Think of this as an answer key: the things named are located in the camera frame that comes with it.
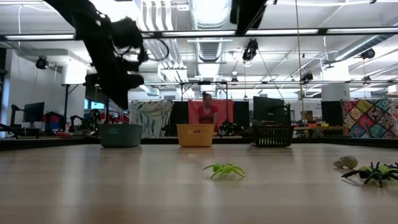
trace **computer monitor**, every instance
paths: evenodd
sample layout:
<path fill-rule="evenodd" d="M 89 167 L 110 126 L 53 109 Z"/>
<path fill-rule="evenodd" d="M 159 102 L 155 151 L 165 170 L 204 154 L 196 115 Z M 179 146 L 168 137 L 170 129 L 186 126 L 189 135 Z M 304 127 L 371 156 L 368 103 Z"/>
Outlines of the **computer monitor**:
<path fill-rule="evenodd" d="M 285 103 L 280 99 L 253 97 L 253 118 L 259 121 L 290 122 L 285 112 Z"/>
<path fill-rule="evenodd" d="M 43 121 L 44 103 L 32 103 L 25 105 L 24 122 L 41 122 Z"/>

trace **green toy spider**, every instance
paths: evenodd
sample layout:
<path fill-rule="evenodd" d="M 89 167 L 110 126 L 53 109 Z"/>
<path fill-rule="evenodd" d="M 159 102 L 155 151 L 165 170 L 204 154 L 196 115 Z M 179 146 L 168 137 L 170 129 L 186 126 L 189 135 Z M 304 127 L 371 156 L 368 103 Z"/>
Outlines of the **green toy spider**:
<path fill-rule="evenodd" d="M 358 170 L 354 170 L 348 172 L 341 177 L 347 178 L 349 176 L 359 174 L 359 178 L 366 179 L 363 184 L 367 184 L 371 179 L 378 180 L 380 187 L 383 187 L 383 180 L 390 180 L 390 178 L 394 180 L 398 180 L 398 177 L 394 174 L 398 174 L 398 169 L 388 168 L 388 166 L 379 166 L 380 162 L 376 164 L 376 167 L 373 167 L 373 163 L 368 167 L 361 167 Z"/>
<path fill-rule="evenodd" d="M 228 164 L 213 164 L 210 166 L 206 166 L 205 168 L 203 168 L 203 170 L 209 169 L 210 167 L 213 168 L 213 172 L 214 172 L 214 174 L 210 177 L 210 179 L 212 179 L 212 180 L 213 180 L 213 177 L 218 173 L 220 173 L 220 177 L 222 177 L 222 175 L 224 175 L 224 174 L 225 174 L 225 176 L 227 176 L 230 172 L 235 172 L 236 174 L 240 175 L 242 178 L 245 177 L 245 173 L 242 168 L 234 166 L 230 163 L 228 163 Z"/>

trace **fabric backdrop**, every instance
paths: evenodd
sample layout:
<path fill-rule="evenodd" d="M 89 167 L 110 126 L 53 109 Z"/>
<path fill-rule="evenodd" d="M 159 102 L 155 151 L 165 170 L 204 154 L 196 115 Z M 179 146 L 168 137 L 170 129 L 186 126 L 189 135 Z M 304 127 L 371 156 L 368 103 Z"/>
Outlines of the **fabric backdrop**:
<path fill-rule="evenodd" d="M 354 138 L 396 138 L 397 119 L 392 114 L 392 101 L 346 100 L 341 102 L 344 126 Z"/>
<path fill-rule="evenodd" d="M 143 126 L 142 138 L 162 138 L 162 128 L 168 124 L 173 101 L 131 102 L 130 124 Z"/>
<path fill-rule="evenodd" d="M 226 100 L 213 100 L 213 105 L 218 108 L 218 123 L 217 126 L 221 126 L 221 124 L 226 120 Z M 197 124 L 198 123 L 198 109 L 203 106 L 202 101 L 188 101 L 188 111 L 189 111 L 189 123 Z M 234 119 L 234 101 L 228 100 L 228 119 L 230 122 L 233 122 Z"/>

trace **laundry basket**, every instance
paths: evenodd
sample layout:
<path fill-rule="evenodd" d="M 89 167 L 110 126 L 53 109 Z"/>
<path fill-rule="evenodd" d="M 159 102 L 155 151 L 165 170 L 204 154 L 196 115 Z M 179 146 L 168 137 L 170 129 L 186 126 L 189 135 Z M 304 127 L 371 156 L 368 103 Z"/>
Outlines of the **laundry basket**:
<path fill-rule="evenodd" d="M 178 143 L 182 147 L 210 147 L 213 142 L 213 124 L 178 124 Z"/>
<path fill-rule="evenodd" d="M 142 126 L 138 124 L 101 124 L 99 142 L 103 147 L 134 147 L 141 143 Z"/>
<path fill-rule="evenodd" d="M 294 126 L 289 123 L 265 123 L 252 128 L 253 143 L 257 147 L 287 147 L 292 144 Z"/>

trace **yellow basket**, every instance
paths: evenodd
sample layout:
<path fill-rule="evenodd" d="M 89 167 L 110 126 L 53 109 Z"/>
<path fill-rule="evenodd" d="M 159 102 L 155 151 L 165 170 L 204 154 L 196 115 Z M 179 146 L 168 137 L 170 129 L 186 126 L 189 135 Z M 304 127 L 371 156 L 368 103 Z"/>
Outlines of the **yellow basket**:
<path fill-rule="evenodd" d="M 178 143 L 182 147 L 210 147 L 213 142 L 213 124 L 178 124 Z"/>

